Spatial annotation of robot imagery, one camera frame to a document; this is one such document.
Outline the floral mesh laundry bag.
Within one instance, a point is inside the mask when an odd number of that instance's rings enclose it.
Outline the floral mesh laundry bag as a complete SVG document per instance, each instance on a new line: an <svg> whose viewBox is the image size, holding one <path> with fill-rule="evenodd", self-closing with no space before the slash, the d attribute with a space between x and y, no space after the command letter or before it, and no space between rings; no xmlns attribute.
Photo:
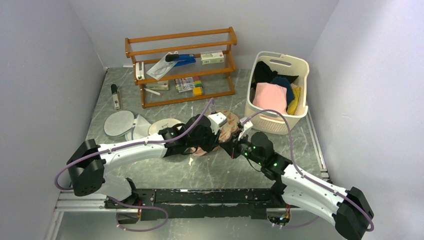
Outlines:
<svg viewBox="0 0 424 240"><path fill-rule="evenodd" d="M219 143L223 143L230 138L232 133L236 132L239 129L237 122L240 120L240 118L229 110L217 110L217 113L222 113L227 118L227 122L222 127L220 127L221 133L218 138ZM208 154L208 152L204 151L201 147L197 149L192 147L191 150L194 150L192 155L195 157L200 157Z"/></svg>

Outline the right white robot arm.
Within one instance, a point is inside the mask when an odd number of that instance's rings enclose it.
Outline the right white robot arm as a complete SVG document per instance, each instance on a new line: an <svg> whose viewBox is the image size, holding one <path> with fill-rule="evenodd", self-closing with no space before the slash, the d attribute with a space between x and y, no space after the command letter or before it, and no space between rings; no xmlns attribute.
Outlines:
<svg viewBox="0 0 424 240"><path fill-rule="evenodd" d="M251 138L234 134L220 147L233 159L245 157L260 165L260 171L277 186L269 197L275 207L287 203L313 213L347 240L362 239L371 225L374 213L360 189L338 187L295 167L274 150L266 134L256 132Z"/></svg>

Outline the beige round laundry bag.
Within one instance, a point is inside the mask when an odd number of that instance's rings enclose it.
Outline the beige round laundry bag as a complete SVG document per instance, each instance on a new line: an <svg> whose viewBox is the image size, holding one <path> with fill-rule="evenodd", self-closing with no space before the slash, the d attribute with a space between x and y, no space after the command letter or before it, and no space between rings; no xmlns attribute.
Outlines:
<svg viewBox="0 0 424 240"><path fill-rule="evenodd" d="M153 135L165 128L171 128L174 125L181 124L182 121L175 118L165 118L152 123L148 129L148 134Z"/></svg>

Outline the cream laundry basket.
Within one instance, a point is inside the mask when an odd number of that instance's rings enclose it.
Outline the cream laundry basket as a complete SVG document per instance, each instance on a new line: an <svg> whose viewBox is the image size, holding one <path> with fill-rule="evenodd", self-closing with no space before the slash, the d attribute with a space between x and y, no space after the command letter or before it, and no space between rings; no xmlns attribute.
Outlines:
<svg viewBox="0 0 424 240"><path fill-rule="evenodd" d="M300 96L294 113L284 115L288 125L286 125L284 120L279 115L272 112L262 112L251 119L253 128L258 131L277 135L286 135L288 133L287 128L292 129L299 122L299 120L305 117L308 113L306 98L307 77L310 72L309 64L301 58L283 53L272 51L259 52L256 55L252 71L250 73L247 100L244 111L245 117L250 117L251 115L261 110L260 107L257 107L253 104L255 97L254 84L256 83L255 69L257 63L259 62L264 62L267 66L269 66L271 72L277 74L278 77L291 77L294 79L292 83L295 86L300 87Z"/></svg>

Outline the white red pen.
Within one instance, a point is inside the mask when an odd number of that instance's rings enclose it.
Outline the white red pen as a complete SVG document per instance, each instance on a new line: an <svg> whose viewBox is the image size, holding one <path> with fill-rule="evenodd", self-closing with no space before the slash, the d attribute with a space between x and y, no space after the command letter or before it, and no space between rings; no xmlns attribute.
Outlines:
<svg viewBox="0 0 424 240"><path fill-rule="evenodd" d="M158 91L155 91L155 90L152 90L152 89L149 89L149 88L145 88L144 90L146 92L151 93L151 94L154 94L154 95L157 95L157 96L162 96L162 93L161 92L158 92Z"/></svg>

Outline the small white box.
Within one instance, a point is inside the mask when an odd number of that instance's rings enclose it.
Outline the small white box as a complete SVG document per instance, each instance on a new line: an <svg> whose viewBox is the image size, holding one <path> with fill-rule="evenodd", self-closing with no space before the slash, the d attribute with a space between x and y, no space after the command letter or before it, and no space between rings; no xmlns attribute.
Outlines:
<svg viewBox="0 0 424 240"><path fill-rule="evenodd" d="M168 80L146 83L145 87L150 90L158 91L168 91L170 89Z"/></svg>

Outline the wooden shelf rack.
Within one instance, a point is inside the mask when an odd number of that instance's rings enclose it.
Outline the wooden shelf rack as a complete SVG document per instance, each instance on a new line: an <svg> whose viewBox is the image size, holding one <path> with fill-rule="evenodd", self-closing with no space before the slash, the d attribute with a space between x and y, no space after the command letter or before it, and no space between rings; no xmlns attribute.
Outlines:
<svg viewBox="0 0 424 240"><path fill-rule="evenodd" d="M177 104L189 101L217 98L235 94L231 74L236 70L232 46L237 44L237 36L233 27L173 33L157 36L126 38L124 41L125 55L132 61L135 85L139 86L141 106L145 108ZM201 52L219 51L224 54L221 63L202 64ZM193 54L195 63L173 67L160 80L147 75L153 67L168 52L178 51L178 54ZM136 62L144 62L144 80L137 80L135 74ZM162 97L156 102L148 102L148 92L145 84L157 81L168 81L172 85L175 79L199 77L202 82L203 95L194 96L191 91L187 96L177 95L166 99Z"/></svg>

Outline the clear plastic packet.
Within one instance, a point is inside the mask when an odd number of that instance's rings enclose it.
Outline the clear plastic packet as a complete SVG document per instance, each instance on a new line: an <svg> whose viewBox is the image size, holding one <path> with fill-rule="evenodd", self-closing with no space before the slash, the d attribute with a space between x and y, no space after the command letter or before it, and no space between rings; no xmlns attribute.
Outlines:
<svg viewBox="0 0 424 240"><path fill-rule="evenodd" d="M154 66L152 66L146 74L153 79L159 81L167 72L169 72L176 64L176 61L166 61L166 57L177 55L178 51L168 52Z"/></svg>

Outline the yellow cloth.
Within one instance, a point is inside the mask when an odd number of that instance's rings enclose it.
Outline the yellow cloth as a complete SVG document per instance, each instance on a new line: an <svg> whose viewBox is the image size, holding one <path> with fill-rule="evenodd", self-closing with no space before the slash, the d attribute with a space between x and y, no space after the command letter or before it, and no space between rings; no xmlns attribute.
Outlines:
<svg viewBox="0 0 424 240"><path fill-rule="evenodd" d="M294 94L294 99L289 103L289 105L287 106L287 114L289 115L294 115L300 100L300 94L302 91L301 87L294 87L293 89L293 94Z"/></svg>

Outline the blue stapler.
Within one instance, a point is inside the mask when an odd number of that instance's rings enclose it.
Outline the blue stapler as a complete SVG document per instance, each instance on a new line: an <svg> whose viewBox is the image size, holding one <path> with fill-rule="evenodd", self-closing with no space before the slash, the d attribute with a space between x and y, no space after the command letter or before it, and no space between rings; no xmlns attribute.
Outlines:
<svg viewBox="0 0 424 240"><path fill-rule="evenodd" d="M168 54L165 56L167 63L173 64L173 67L184 66L196 62L194 54Z"/></svg>

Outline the black silver marker device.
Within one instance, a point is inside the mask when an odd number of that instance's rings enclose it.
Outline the black silver marker device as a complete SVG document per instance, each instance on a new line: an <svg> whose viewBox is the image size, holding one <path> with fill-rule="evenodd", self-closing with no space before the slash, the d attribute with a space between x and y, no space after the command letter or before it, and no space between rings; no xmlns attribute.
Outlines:
<svg viewBox="0 0 424 240"><path fill-rule="evenodd" d="M116 84L112 84L110 86L110 88L111 88L112 100L113 100L114 108L116 110L120 110L121 109L121 104L120 104L120 97L119 97L118 87L117 87Z"/></svg>

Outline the black garment in basket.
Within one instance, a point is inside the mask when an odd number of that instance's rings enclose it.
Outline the black garment in basket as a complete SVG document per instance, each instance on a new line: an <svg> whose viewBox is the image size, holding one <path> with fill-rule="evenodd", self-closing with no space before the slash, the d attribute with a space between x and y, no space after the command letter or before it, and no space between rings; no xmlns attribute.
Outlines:
<svg viewBox="0 0 424 240"><path fill-rule="evenodd" d="M291 84L299 76L278 74L277 71L272 71L271 68L265 62L259 61L256 63L253 71L253 80L250 84L250 88L255 90L258 83L271 83L271 81L276 77L286 78Z"/></svg>

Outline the dark teal cloth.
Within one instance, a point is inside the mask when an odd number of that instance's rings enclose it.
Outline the dark teal cloth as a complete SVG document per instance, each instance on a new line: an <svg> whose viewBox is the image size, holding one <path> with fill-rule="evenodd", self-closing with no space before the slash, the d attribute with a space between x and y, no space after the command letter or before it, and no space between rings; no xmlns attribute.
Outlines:
<svg viewBox="0 0 424 240"><path fill-rule="evenodd" d="M290 104L295 99L295 94L292 89L290 81L286 77L275 77L271 82L271 84L278 85L280 87L286 88L286 102Z"/></svg>

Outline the white green box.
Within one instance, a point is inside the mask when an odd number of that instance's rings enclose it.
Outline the white green box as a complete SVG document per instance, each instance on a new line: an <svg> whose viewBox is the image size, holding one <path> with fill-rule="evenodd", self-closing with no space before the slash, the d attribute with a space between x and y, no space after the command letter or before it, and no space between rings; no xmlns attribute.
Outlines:
<svg viewBox="0 0 424 240"><path fill-rule="evenodd" d="M225 55L221 50L204 51L200 53L200 60L203 65L222 63L224 58Z"/></svg>

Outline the aluminium frame rail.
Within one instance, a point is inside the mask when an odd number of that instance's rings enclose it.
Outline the aluminium frame rail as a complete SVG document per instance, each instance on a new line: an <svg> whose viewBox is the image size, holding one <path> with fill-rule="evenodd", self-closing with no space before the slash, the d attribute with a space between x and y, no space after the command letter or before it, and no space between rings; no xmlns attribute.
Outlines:
<svg viewBox="0 0 424 240"><path fill-rule="evenodd" d="M282 211L267 219L250 217L169 218L141 221L128 213L105 209L103 194L76 196L63 191L57 200L49 240L339 240L322 218L292 206L288 224Z"/></svg>

